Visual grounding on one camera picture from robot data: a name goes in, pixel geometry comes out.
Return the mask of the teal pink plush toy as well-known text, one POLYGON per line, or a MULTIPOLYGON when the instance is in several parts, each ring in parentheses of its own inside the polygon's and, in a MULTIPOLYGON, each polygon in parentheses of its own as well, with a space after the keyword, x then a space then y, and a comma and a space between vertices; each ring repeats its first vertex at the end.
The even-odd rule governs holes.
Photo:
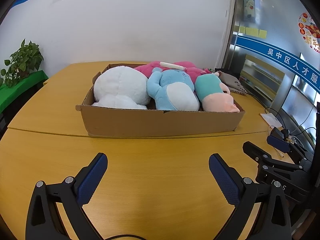
POLYGON ((197 77, 195 92, 206 112, 239 113, 229 88, 222 83, 219 74, 203 74, 197 77))

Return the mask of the white panda plush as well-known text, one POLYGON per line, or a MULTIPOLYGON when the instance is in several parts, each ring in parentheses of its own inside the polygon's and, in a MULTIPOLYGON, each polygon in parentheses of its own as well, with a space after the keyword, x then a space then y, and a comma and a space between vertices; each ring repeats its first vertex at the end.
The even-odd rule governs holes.
POLYGON ((128 67, 116 66, 106 70, 95 81, 93 106, 119 109, 147 109, 148 78, 128 67))

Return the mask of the blue bear plush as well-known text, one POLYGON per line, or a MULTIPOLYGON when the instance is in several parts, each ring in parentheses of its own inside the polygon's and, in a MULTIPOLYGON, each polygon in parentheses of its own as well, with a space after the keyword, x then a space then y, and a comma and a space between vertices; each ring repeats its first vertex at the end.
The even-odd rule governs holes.
POLYGON ((162 111, 198 111, 200 103, 190 76, 178 69, 154 68, 147 81, 147 93, 162 111))

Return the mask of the cream phone case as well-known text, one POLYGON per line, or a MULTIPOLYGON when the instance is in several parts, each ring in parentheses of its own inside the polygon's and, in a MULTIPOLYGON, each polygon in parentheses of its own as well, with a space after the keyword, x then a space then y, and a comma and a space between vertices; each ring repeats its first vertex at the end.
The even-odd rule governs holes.
POLYGON ((164 67, 164 68, 178 69, 178 70, 185 71, 185 67, 180 66, 178 64, 166 63, 166 62, 160 62, 159 64, 160 64, 161 67, 164 67))

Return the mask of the grey canvas tote bag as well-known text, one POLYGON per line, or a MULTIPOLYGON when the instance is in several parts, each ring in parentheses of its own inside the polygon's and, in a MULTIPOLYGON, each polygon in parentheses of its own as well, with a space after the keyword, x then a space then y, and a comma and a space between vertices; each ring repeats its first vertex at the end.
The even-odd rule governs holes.
POLYGON ((245 88, 236 77, 221 71, 216 71, 215 75, 219 77, 221 82, 224 83, 231 92, 241 95, 248 94, 247 90, 245 90, 245 88))

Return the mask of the cardboard box tray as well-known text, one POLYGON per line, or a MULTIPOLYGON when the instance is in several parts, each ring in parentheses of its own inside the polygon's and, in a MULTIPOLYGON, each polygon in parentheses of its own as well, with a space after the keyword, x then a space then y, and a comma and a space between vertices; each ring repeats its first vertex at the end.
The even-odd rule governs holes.
POLYGON ((206 112, 200 100, 198 111, 162 111, 156 109, 151 97, 146 110, 93 106, 93 86, 96 79, 116 66, 122 65, 110 64, 103 72, 98 73, 83 102, 76 106, 87 133, 92 137, 146 138, 229 132, 237 128, 244 116, 244 110, 235 101, 234 104, 240 109, 239 113, 206 112))

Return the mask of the pink plush bear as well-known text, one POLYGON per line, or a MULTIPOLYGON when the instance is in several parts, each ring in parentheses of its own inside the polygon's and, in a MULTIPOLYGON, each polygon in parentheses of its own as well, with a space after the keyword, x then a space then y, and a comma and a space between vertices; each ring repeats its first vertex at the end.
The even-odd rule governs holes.
POLYGON ((148 64, 135 67, 135 70, 143 73, 146 77, 150 77, 153 69, 155 68, 160 68, 161 70, 169 70, 169 69, 183 70, 190 76, 193 83, 196 82, 197 77, 200 75, 212 74, 212 72, 208 68, 207 69, 197 68, 195 64, 189 61, 182 61, 182 62, 175 62, 175 63, 153 61, 148 64))

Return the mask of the yellow sticky notes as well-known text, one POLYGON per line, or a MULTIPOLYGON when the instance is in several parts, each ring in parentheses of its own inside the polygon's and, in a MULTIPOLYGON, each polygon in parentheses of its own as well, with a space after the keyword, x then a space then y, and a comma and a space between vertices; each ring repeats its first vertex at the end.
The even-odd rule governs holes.
POLYGON ((239 33, 246 34, 248 36, 262 38, 262 39, 265 39, 267 37, 267 31, 266 30, 257 29, 257 28, 251 28, 251 27, 245 27, 245 26, 240 26, 239 27, 239 33))

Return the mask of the green table cloth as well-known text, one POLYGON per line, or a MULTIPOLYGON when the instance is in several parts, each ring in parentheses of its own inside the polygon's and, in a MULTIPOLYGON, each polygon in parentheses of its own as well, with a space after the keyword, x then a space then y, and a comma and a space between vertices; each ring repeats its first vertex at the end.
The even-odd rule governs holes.
POLYGON ((48 79, 48 76, 44 71, 39 70, 31 73, 27 78, 21 80, 18 84, 13 87, 7 87, 5 84, 1 85, 1 106, 0 111, 3 112, 15 99, 18 98, 29 88, 34 85, 44 82, 48 79))

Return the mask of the new year window decal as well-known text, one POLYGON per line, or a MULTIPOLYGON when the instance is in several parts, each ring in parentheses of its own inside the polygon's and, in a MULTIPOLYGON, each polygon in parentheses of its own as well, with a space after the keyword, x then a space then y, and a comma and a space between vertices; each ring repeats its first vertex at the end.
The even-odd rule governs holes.
POLYGON ((299 32, 304 42, 315 52, 319 53, 320 31, 308 12, 303 12, 298 19, 299 32))

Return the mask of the green potted plant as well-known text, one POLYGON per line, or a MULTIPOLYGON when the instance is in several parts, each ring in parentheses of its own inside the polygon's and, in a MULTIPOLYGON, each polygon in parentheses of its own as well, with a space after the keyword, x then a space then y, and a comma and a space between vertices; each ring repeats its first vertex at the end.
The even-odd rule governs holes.
POLYGON ((4 60, 7 68, 1 69, 1 85, 5 84, 9 88, 17 85, 31 73, 37 72, 43 61, 39 45, 32 41, 27 43, 24 39, 20 48, 4 60))

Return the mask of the cartoon sheep poster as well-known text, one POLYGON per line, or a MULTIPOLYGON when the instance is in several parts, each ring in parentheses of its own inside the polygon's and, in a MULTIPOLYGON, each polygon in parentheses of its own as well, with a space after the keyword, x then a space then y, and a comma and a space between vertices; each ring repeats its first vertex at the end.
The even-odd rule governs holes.
POLYGON ((244 20, 255 21, 260 0, 244 0, 244 20))

